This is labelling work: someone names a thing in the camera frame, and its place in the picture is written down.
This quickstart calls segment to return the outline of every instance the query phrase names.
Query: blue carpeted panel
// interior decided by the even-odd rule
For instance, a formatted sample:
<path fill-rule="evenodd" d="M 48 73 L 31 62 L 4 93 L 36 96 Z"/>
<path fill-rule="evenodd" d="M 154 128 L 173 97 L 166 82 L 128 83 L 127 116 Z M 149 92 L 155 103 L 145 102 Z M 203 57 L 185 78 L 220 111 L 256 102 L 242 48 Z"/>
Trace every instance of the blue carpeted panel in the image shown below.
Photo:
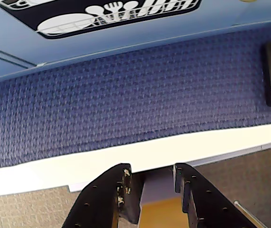
<path fill-rule="evenodd" d="M 271 28 L 237 32 L 1 82 L 0 167 L 271 123 L 259 52 L 269 40 Z"/>

